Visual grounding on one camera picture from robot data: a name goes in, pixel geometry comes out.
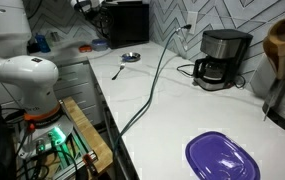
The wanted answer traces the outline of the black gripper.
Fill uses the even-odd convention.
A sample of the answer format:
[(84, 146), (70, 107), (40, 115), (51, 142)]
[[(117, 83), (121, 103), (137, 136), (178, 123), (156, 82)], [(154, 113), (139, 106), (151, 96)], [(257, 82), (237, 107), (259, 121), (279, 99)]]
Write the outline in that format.
[(78, 12), (97, 12), (104, 0), (70, 0), (71, 7)]

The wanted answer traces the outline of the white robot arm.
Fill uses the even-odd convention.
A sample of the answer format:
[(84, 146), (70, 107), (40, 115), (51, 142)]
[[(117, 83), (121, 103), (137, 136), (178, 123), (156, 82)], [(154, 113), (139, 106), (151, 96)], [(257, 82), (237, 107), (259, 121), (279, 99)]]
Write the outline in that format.
[(23, 119), (33, 130), (24, 144), (31, 146), (38, 140), (62, 143), (73, 124), (53, 91), (59, 70), (54, 62), (27, 54), (30, 38), (22, 0), (0, 0), (0, 82), (21, 90)]

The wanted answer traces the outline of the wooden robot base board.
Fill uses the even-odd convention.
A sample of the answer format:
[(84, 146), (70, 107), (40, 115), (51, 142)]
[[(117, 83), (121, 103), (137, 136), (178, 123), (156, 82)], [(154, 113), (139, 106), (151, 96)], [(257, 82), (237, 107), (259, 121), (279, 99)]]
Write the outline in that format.
[(63, 99), (61, 106), (75, 123), (86, 147), (80, 160), (89, 168), (91, 176), (101, 176), (113, 163), (111, 149), (71, 97)]

